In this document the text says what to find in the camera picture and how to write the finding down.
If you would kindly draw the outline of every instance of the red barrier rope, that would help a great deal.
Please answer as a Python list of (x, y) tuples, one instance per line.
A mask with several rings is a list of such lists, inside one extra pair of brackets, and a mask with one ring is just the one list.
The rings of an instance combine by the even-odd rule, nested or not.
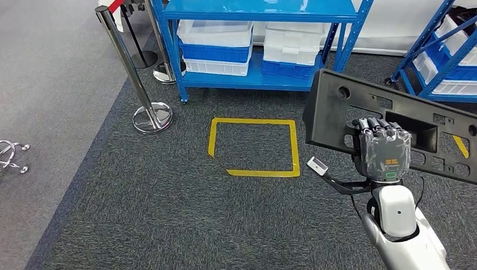
[(115, 0), (113, 3), (111, 3), (111, 4), (109, 5), (109, 7), (108, 7), (107, 9), (109, 9), (109, 11), (110, 11), (111, 13), (113, 13), (113, 12), (115, 12), (115, 11), (118, 9), (118, 7), (121, 6), (121, 4), (122, 4), (123, 2), (124, 2), (124, 0)]

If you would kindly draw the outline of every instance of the yellow tape square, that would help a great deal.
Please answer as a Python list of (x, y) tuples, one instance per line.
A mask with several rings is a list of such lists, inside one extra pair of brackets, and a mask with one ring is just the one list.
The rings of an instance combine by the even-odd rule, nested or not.
[(249, 119), (249, 118), (214, 118), (210, 126), (209, 149), (208, 153), (214, 157), (215, 137), (217, 135), (217, 123), (231, 124), (272, 124), (288, 125), (290, 127), (290, 145), (291, 145), (291, 171), (281, 170), (232, 170), (227, 172), (232, 176), (254, 176), (254, 177), (298, 177), (300, 176), (300, 163), (298, 159), (298, 143), (296, 141), (296, 126), (294, 120), (281, 119)]

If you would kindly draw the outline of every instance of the black plastic panel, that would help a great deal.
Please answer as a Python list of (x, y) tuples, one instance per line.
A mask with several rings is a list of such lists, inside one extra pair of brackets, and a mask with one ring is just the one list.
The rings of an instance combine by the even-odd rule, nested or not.
[[(359, 133), (347, 125), (349, 106), (381, 114), (413, 133), (412, 150), (424, 155), (424, 162), (411, 163), (412, 169), (477, 184), (477, 156), (473, 155), (477, 151), (477, 115), (322, 69), (314, 77), (303, 114), (307, 143), (358, 155), (344, 142), (347, 134)], [(469, 157), (443, 151), (441, 133), (469, 140)], [(433, 160), (443, 160), (443, 169), (433, 168)], [(455, 172), (462, 166), (470, 169), (468, 175)]]

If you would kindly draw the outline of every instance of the yellow floor tape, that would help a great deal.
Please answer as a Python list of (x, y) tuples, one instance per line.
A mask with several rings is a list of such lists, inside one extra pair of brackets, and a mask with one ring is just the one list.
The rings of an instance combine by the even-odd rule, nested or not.
[(457, 146), (461, 150), (463, 156), (468, 159), (469, 158), (469, 151), (467, 151), (467, 148), (464, 145), (464, 142), (462, 141), (462, 138), (459, 136), (452, 135), (454, 137), (454, 141), (456, 141)]
[(214, 118), (210, 126), (209, 148), (208, 153), (214, 157), (215, 154), (215, 137), (217, 135), (217, 123), (232, 124), (272, 124), (272, 125), (288, 125), (290, 127), (290, 145), (291, 145), (291, 162), (293, 163), (291, 171), (280, 170), (232, 170), (227, 172), (232, 176), (253, 176), (253, 177), (298, 177), (300, 176), (300, 162), (298, 158), (298, 143), (296, 141), (296, 126), (294, 120), (281, 119), (250, 119), (250, 118)]

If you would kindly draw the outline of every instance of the white robot arm cover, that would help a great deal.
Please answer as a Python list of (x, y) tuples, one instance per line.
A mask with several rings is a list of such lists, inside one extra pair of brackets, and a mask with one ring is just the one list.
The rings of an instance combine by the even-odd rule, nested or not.
[(391, 270), (449, 270), (446, 250), (419, 208), (416, 222), (419, 233), (403, 242), (391, 242), (379, 229), (374, 217), (362, 217), (364, 229), (388, 269)]

